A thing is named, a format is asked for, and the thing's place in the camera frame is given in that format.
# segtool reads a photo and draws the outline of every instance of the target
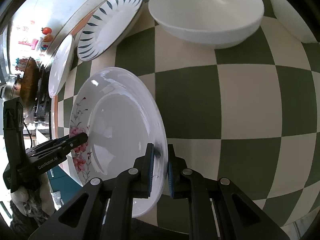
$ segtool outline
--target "pink flower decoration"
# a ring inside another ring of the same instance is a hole
[[[69,136],[73,137],[73,136],[75,136],[79,133],[82,133],[82,132],[86,132],[86,130],[83,128],[79,128],[79,127],[73,127],[70,130]],[[86,142],[86,143],[80,145],[79,147],[74,148],[73,150],[75,151],[75,153],[84,152],[87,149],[88,145],[89,145],[89,143]]]
[[[76,168],[77,173],[80,171],[84,171],[84,165],[86,163],[86,160],[82,158],[81,155],[78,155],[76,157],[72,157],[73,164]]]

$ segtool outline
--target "hand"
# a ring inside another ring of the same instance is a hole
[[[39,177],[41,186],[39,190],[39,195],[41,199],[41,209],[49,216],[51,216],[54,211],[54,203],[50,193],[49,179],[47,173],[42,174]],[[20,186],[19,189],[11,193],[12,202],[16,205],[19,211],[27,216],[24,204],[29,200],[29,194],[25,187]]]

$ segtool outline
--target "green and beige checkered surface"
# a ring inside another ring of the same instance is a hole
[[[92,62],[75,56],[58,95],[58,135],[69,133],[85,80],[122,67],[154,96],[168,143],[188,167],[210,179],[230,178],[280,226],[319,206],[320,45],[295,39],[270,0],[263,0],[257,32],[221,50],[171,36],[144,1],[140,19],[116,48]],[[166,194],[152,211],[155,223],[188,232],[187,200]]]

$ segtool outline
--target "silver screw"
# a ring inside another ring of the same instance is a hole
[[[98,178],[93,178],[92,180],[90,180],[91,185],[99,185],[100,184],[100,179]]]
[[[191,174],[192,174],[192,170],[191,170],[191,169],[184,169],[184,170],[182,171],[182,173],[183,173],[184,175],[191,175]]]
[[[128,172],[129,172],[129,174],[134,175],[134,174],[137,174],[137,173],[138,173],[138,169],[136,169],[136,168],[131,168]]]
[[[229,185],[230,184],[230,180],[227,179],[227,178],[222,178],[222,179],[220,179],[220,183],[222,185]]]

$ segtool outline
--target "metal pot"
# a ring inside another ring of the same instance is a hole
[[[4,101],[21,97],[24,103],[23,117],[26,118],[35,106],[38,90],[39,68],[33,58],[29,58],[23,77],[19,75],[11,78],[5,87],[1,88],[0,98]]]

